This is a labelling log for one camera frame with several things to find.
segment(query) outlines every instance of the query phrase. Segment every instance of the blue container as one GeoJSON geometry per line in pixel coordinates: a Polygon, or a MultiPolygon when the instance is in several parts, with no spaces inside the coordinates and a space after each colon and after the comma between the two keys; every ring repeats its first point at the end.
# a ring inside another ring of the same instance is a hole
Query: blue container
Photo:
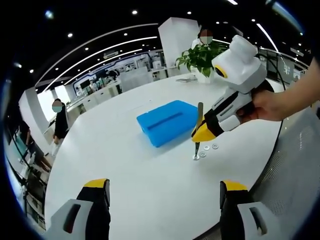
{"type": "Polygon", "coordinates": [[[183,101],[172,101],[136,119],[152,145],[160,147],[195,127],[198,109],[183,101]]]}

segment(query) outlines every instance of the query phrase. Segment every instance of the black ceiling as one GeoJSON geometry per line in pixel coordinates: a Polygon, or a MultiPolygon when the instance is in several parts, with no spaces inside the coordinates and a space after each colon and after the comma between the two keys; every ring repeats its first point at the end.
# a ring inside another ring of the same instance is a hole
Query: black ceiling
{"type": "MultiPolygon", "coordinates": [[[[170,17],[190,18],[213,31],[214,38],[230,42],[235,34],[232,26],[250,37],[252,43],[258,42],[259,46],[273,49],[266,36],[259,30],[256,23],[260,23],[270,34],[280,52],[296,56],[290,51],[290,47],[299,49],[306,54],[306,60],[310,56],[306,53],[310,44],[305,36],[288,24],[283,17],[264,6],[265,1],[236,0],[238,5],[232,5],[227,0],[215,1],[179,1],[179,2],[140,2],[135,4],[109,1],[67,1],[63,4],[30,3],[22,2],[18,6],[7,7],[1,18],[9,24],[4,27],[9,44],[7,48],[15,55],[6,58],[8,61],[7,79],[14,83],[13,96],[18,98],[21,92],[34,86],[41,76],[61,57],[83,43],[105,33],[121,28],[158,23],[158,25],[136,27],[118,31],[90,42],[88,45],[76,50],[68,57],[53,67],[42,81],[54,79],[64,70],[82,60],[83,58],[112,45],[125,41],[159,36],[158,27],[170,17]],[[45,11],[52,11],[54,18],[46,19],[45,11]],[[137,10],[137,15],[132,15],[132,10],[137,10]],[[14,62],[22,65],[22,68],[13,66],[14,62]]],[[[288,5],[296,16],[300,16],[300,6],[296,3],[288,5]]],[[[144,50],[161,48],[161,41],[150,39],[129,43],[115,50],[123,52],[132,51],[142,47],[142,43],[149,45],[144,50]]],[[[98,63],[103,59],[103,52],[82,62],[63,77],[77,75],[78,69],[83,70],[98,63]]],[[[61,85],[57,81],[52,87],[61,85]]]]}

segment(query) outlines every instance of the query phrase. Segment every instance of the black clothing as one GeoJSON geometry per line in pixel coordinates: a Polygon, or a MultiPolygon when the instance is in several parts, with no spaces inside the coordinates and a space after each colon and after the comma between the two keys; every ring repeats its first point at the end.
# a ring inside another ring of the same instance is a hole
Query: black clothing
{"type": "Polygon", "coordinates": [[[66,113],[66,105],[62,103],[62,110],[56,114],[54,135],[58,139],[64,139],[67,135],[68,121],[66,113]]]}

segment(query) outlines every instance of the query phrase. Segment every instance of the round table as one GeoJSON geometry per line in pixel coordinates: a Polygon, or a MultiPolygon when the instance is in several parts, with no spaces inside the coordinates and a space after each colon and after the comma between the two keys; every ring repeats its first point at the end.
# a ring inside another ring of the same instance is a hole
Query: round table
{"type": "MultiPolygon", "coordinates": [[[[45,196],[45,222],[85,183],[110,179],[110,239],[191,240],[220,219],[220,181],[250,189],[273,151],[280,122],[254,120],[201,143],[206,157],[193,160],[190,133],[156,148],[136,117],[174,100],[204,112],[226,85],[177,82],[169,77],[117,95],[80,115],[54,161],[45,196]]],[[[282,86],[270,81],[276,92],[282,86]]]]}

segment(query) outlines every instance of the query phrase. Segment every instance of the human hand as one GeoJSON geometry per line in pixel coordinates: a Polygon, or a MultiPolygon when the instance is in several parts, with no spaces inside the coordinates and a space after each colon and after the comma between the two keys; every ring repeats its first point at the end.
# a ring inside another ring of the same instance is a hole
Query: human hand
{"type": "Polygon", "coordinates": [[[59,138],[57,138],[57,136],[54,136],[53,142],[54,142],[56,145],[58,145],[58,144],[59,144],[59,138]]]}
{"type": "Polygon", "coordinates": [[[241,109],[237,112],[241,117],[242,124],[255,119],[282,121],[287,117],[286,101],[281,93],[260,91],[253,94],[252,102],[255,109],[251,114],[244,115],[244,111],[241,109]]]}

